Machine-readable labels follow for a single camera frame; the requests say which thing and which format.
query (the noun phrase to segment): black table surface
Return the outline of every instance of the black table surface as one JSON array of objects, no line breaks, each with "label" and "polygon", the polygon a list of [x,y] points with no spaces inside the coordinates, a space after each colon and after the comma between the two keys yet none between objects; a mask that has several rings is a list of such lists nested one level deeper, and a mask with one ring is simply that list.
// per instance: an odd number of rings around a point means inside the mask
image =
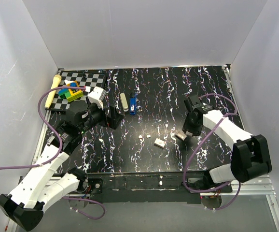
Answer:
[{"label": "black table surface", "polygon": [[[108,73],[106,105],[118,107],[125,118],[116,130],[97,126],[84,134],[82,143],[59,171],[66,172],[73,167],[87,173],[182,171],[193,149],[209,132],[205,128],[200,136],[187,137],[185,141],[174,136],[175,130],[181,130],[187,115],[183,100],[190,94],[207,93],[233,99],[223,69],[208,66],[102,70]],[[128,100],[131,89],[137,92],[135,116],[123,112],[119,97],[125,93]],[[219,97],[210,96],[203,101],[213,104],[223,114],[234,111],[231,103]],[[239,116],[229,118],[242,128]],[[56,125],[63,119],[64,113],[52,112],[49,122]],[[154,145],[156,138],[166,141],[165,148]],[[206,170],[230,160],[230,148],[212,135],[188,170]]]}]

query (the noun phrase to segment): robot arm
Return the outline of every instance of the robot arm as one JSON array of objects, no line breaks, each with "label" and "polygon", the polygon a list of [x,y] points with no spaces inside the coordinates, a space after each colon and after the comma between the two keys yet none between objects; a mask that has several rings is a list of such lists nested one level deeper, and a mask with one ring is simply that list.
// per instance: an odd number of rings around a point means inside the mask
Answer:
[{"label": "robot arm", "polygon": [[62,141],[61,153],[50,163],[42,165],[58,151],[59,140],[51,136],[36,164],[25,178],[9,194],[0,195],[0,208],[14,222],[30,231],[41,221],[44,212],[66,194],[84,190],[87,182],[84,171],[73,168],[60,180],[45,187],[57,168],[68,159],[74,149],[82,141],[82,134],[100,124],[116,129],[124,118],[114,107],[106,116],[102,100],[106,91],[95,87],[88,95],[87,102],[75,101],[66,111],[64,120],[56,129]]},{"label": "robot arm", "polygon": [[[188,115],[182,131],[199,136],[203,126],[212,129],[223,118],[220,110],[202,103],[193,95],[184,101]],[[215,130],[232,150],[232,161],[210,170],[204,174],[205,185],[209,188],[215,184],[237,180],[241,183],[271,172],[271,161],[267,140],[262,135],[254,136],[236,126],[228,118]]]}]

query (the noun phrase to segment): white wall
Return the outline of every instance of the white wall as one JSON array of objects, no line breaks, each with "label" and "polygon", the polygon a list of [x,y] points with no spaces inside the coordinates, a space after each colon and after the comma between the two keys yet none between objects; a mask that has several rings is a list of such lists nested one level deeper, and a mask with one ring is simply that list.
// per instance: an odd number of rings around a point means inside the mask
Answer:
[{"label": "white wall", "polygon": [[[57,67],[21,0],[0,0],[0,166],[31,164],[42,121],[37,102]],[[9,193],[21,171],[0,171]],[[0,210],[0,231],[8,218]]]},{"label": "white wall", "polygon": [[268,140],[279,204],[279,0],[268,0],[231,70],[246,129]]},{"label": "white wall", "polygon": [[232,63],[267,0],[23,0],[65,69]]}]

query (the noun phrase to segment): cable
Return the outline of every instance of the cable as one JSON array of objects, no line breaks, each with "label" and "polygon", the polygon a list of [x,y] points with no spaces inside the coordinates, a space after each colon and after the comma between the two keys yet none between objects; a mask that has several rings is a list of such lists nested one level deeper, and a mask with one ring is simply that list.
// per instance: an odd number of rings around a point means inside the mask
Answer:
[{"label": "cable", "polygon": [[76,200],[76,201],[91,202],[91,203],[94,203],[94,204],[98,204],[98,205],[100,205],[100,206],[102,207],[103,213],[102,213],[102,215],[99,216],[99,217],[91,216],[91,215],[89,215],[89,214],[87,214],[87,213],[85,213],[85,212],[83,212],[83,211],[81,211],[81,210],[79,210],[79,209],[76,209],[76,208],[73,208],[73,207],[72,207],[72,209],[74,209],[75,211],[77,211],[77,212],[79,212],[79,213],[85,215],[87,218],[90,218],[90,219],[93,219],[93,220],[98,220],[98,219],[102,218],[102,217],[105,215],[105,212],[106,212],[105,206],[104,206],[102,203],[100,203],[100,202],[96,202],[96,201],[93,201],[93,200],[90,200],[90,199],[81,199],[81,198],[73,198],[73,197],[63,197],[62,199],[65,199],[65,200]]},{"label": "cable", "polygon": [[[188,167],[190,166],[190,163],[194,157],[194,155],[197,153],[197,151],[200,149],[200,147],[204,144],[204,142],[214,133],[214,131],[218,128],[218,126],[222,123],[222,121],[224,120],[225,117],[229,116],[229,115],[236,115],[238,113],[238,110],[237,110],[237,107],[235,106],[234,102],[232,102],[229,98],[221,95],[221,94],[217,94],[217,93],[209,93],[209,94],[205,94],[201,97],[199,97],[200,99],[202,99],[203,97],[207,97],[207,96],[219,96],[219,97],[222,97],[226,100],[228,100],[234,107],[234,113],[227,113],[225,115],[223,115],[223,118],[220,119],[220,121],[214,126],[214,128],[212,128],[212,130],[205,136],[205,138],[200,142],[200,144],[196,147],[196,149],[193,151],[192,155],[189,157],[187,163],[186,163],[186,166],[185,168],[183,169],[183,175],[182,175],[182,184],[184,185],[184,187],[190,191],[190,192],[196,192],[196,193],[206,193],[206,192],[212,192],[212,191],[216,191],[218,189],[221,189],[225,186],[227,186],[228,184],[230,184],[230,182],[225,182],[215,188],[211,188],[211,189],[206,189],[206,190],[196,190],[196,189],[192,189],[192,188],[189,188],[186,184],[186,175],[187,175],[187,170],[188,170]],[[239,191],[240,191],[240,184],[239,184],[239,187],[238,187],[238,190],[237,190],[237,193],[235,195],[235,197],[230,201],[230,203],[228,203],[227,205],[224,205],[218,209],[224,209],[226,208],[227,206],[229,206],[235,199],[236,197],[238,196],[239,194]]]},{"label": "cable", "polygon": [[[38,102],[38,113],[41,117],[41,119],[43,120],[43,122],[48,126],[48,128],[57,136],[58,140],[59,140],[59,148],[58,148],[58,151],[57,153],[51,158],[49,159],[48,161],[42,163],[42,165],[45,165],[45,164],[48,164],[49,162],[53,161],[59,154],[60,152],[62,151],[62,146],[63,146],[63,142],[62,142],[62,139],[61,137],[59,136],[58,132],[46,121],[45,117],[42,115],[41,113],[41,102],[43,100],[43,98],[49,94],[51,91],[54,91],[54,90],[58,90],[58,89],[64,89],[64,88],[69,88],[69,89],[80,89],[80,90],[86,90],[85,87],[56,87],[56,88],[53,88],[53,89],[50,89],[48,91],[46,91],[41,97],[40,97],[40,100]],[[24,168],[36,168],[36,167],[40,167],[40,164],[34,164],[34,165],[26,165],[26,166],[10,166],[10,167],[0,167],[0,170],[10,170],[10,169],[24,169]],[[104,216],[105,214],[105,206],[99,202],[96,202],[96,201],[93,201],[93,200],[90,200],[90,199],[78,199],[78,198],[70,198],[70,197],[63,197],[63,199],[66,199],[66,200],[79,200],[79,201],[87,201],[87,202],[91,202],[91,203],[94,203],[94,204],[98,204],[100,205],[102,208],[103,208],[103,214],[99,217],[93,217],[93,216],[90,216],[88,214],[86,214],[85,212],[81,211],[81,210],[78,210],[78,209],[74,209],[74,210],[77,210],[78,212],[80,212],[81,214],[85,215],[86,217],[90,218],[90,219],[94,219],[94,220],[97,220],[97,219],[100,219],[101,217]]]},{"label": "cable", "polygon": [[[48,161],[42,163],[42,165],[48,164],[49,162],[53,161],[53,160],[60,154],[60,152],[61,152],[61,150],[62,150],[63,143],[62,143],[62,139],[60,138],[58,132],[46,121],[46,119],[45,119],[44,116],[42,115],[42,113],[41,113],[41,102],[42,102],[43,98],[44,98],[48,93],[50,93],[51,91],[58,90],[58,89],[63,89],[63,88],[66,88],[66,87],[56,87],[56,88],[53,88],[53,89],[50,89],[50,90],[46,91],[46,92],[41,96],[41,98],[40,98],[40,100],[39,100],[39,102],[38,102],[38,113],[39,113],[41,119],[42,119],[43,122],[48,126],[48,128],[49,128],[52,132],[54,132],[54,134],[56,135],[56,137],[57,137],[58,140],[59,140],[59,149],[58,149],[57,153],[56,153],[51,159],[49,159]],[[67,87],[67,88],[86,90],[85,87]],[[34,164],[34,165],[25,165],[25,166],[0,167],[0,170],[36,168],[36,167],[39,167],[39,166],[40,166],[39,164]]]}]

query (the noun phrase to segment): checkerboard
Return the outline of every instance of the checkerboard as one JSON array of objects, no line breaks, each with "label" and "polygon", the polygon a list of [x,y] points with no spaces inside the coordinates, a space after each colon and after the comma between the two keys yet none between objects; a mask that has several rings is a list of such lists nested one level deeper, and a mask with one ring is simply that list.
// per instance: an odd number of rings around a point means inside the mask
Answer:
[{"label": "checkerboard", "polygon": [[[77,81],[80,87],[90,86],[91,91],[96,86],[100,88],[104,88],[105,81],[106,81],[106,77],[104,74],[85,73],[86,77],[83,77],[83,72],[81,71],[61,71],[60,75],[61,75],[61,83],[59,84],[59,86],[65,85],[64,83],[65,80]],[[70,107],[70,103],[68,102],[68,100],[60,98],[58,92],[59,90],[56,91],[53,102],[49,107],[49,109],[47,110],[66,111]],[[85,100],[87,95],[88,92],[84,91],[84,95],[79,100]]]}]

